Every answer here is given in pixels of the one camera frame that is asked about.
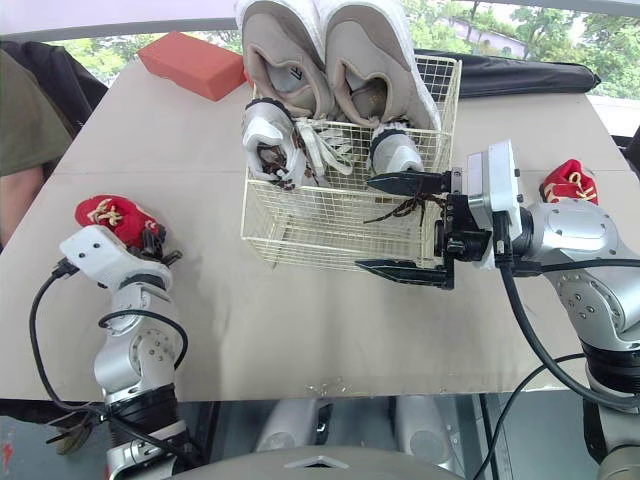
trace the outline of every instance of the red shoe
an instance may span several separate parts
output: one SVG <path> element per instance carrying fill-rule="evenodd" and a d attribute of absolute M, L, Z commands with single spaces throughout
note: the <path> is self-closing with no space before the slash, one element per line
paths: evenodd
<path fill-rule="evenodd" d="M 549 203 L 557 203 L 563 198 L 577 198 L 598 205 L 596 183 L 584 173 L 582 164 L 573 158 L 544 179 L 540 186 L 540 195 Z"/>
<path fill-rule="evenodd" d="M 83 227 L 104 225 L 127 247 L 143 249 L 145 230 L 164 239 L 165 229 L 155 218 L 131 200 L 117 195 L 97 195 L 81 202 L 75 217 Z"/>

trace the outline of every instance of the white wire basket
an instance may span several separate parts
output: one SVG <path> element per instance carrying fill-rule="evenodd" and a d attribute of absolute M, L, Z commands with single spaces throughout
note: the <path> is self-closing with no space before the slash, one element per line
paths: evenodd
<path fill-rule="evenodd" d="M 406 129 L 420 153 L 426 172 L 451 167 L 451 147 L 460 89 L 459 61 L 416 56 L 416 62 L 438 105 L 442 130 Z M 243 240 L 272 265 L 278 263 L 360 270 L 364 259 L 411 260 L 419 267 L 440 263 L 434 258 L 434 223 L 439 208 L 427 202 L 404 217 L 382 217 L 407 197 L 388 195 L 367 186 L 374 173 L 367 169 L 372 130 L 351 123 L 298 119 L 311 125 L 328 143 L 347 145 L 353 173 L 326 167 L 331 187 L 297 187 L 285 191 L 247 170 L 242 218 Z"/>

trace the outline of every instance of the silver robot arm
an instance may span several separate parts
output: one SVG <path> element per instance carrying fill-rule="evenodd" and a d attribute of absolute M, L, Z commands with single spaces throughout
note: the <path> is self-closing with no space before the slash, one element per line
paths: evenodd
<path fill-rule="evenodd" d="M 611 217 L 585 201 L 529 208 L 533 234 L 524 258 L 543 266 L 594 259 L 638 259 Z M 593 390 L 620 397 L 640 394 L 640 274 L 597 267 L 544 274 L 580 338 Z M 640 478 L 640 415 L 585 402 L 587 448 L 601 463 L 600 479 Z M 620 472 L 629 477 L 617 477 Z"/>
<path fill-rule="evenodd" d="M 173 386 L 186 336 L 181 339 L 174 326 L 161 321 L 177 321 L 168 295 L 173 281 L 169 268 L 132 255 L 102 226 L 83 228 L 60 249 L 87 277 L 112 294 L 112 313 L 101 321 L 107 338 L 94 363 L 107 411 L 138 431 L 190 454 Z M 111 438 L 112 448 L 107 452 L 110 480 L 130 478 L 141 469 L 149 479 L 181 471 L 175 456 L 167 458 L 162 449 L 118 427 L 111 426 Z"/>
<path fill-rule="evenodd" d="M 580 338 L 589 385 L 596 393 L 585 395 L 591 392 L 573 387 L 582 391 L 583 398 L 599 400 L 598 405 L 585 400 L 585 439 L 591 455 L 601 462 L 599 480 L 640 478 L 640 274 L 637 268 L 576 263 L 633 262 L 638 255 L 619 238 L 610 216 L 590 202 L 568 199 L 521 208 L 519 171 L 510 141 L 469 157 L 465 194 L 456 180 L 461 176 L 454 169 L 445 174 L 399 172 L 370 179 L 374 188 L 416 200 L 447 194 L 440 200 L 442 218 L 435 225 L 435 255 L 443 262 L 435 269 L 418 268 L 406 260 L 357 264 L 396 282 L 443 289 L 454 288 L 454 260 L 474 262 L 482 269 L 498 266 L 503 279 L 510 278 L 516 290 L 510 292 L 510 300 L 521 327 L 528 320 L 516 308 L 519 298 L 513 301 L 517 296 L 513 277 L 544 273 Z M 539 345 L 537 339 L 531 341 L 531 331 L 526 336 L 532 346 Z M 536 350 L 541 359 L 545 357 L 546 352 Z M 620 472 L 633 473 L 616 477 Z"/>

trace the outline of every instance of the sleeve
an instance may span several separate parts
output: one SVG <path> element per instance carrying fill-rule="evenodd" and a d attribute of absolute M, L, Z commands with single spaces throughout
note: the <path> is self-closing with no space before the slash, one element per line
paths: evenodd
<path fill-rule="evenodd" d="M 0 176 L 55 162 L 70 144 L 33 75 L 0 51 Z"/>

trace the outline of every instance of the table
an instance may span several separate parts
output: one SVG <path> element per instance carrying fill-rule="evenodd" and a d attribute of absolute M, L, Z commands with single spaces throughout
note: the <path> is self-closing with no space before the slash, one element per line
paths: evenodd
<path fill-rule="evenodd" d="M 189 333 L 178 398 L 240 400 L 318 393 L 386 395 L 506 391 L 538 365 L 518 330 L 497 272 L 457 265 L 456 289 L 402 286 L 373 275 L 279 265 L 240 240 L 245 85 L 214 103 L 128 65 L 69 148 L 0 256 L 0 397 L 46 398 L 27 316 L 34 293 L 78 229 L 73 211 L 98 193 L 159 212 L 176 263 L 171 292 Z M 460 102 L 454 164 L 513 140 L 525 203 L 568 158 L 594 173 L 601 205 L 640 251 L 638 181 L 584 95 L 520 95 Z M 554 355 L 579 351 L 543 278 L 520 280 L 531 321 Z M 280 292 L 284 300 L 274 302 Z M 82 275 L 57 282 L 38 319 L 54 387 L 98 400 L 97 319 L 110 297 Z M 584 365 L 568 371 L 584 379 Z M 557 388 L 539 377 L 532 388 Z"/>

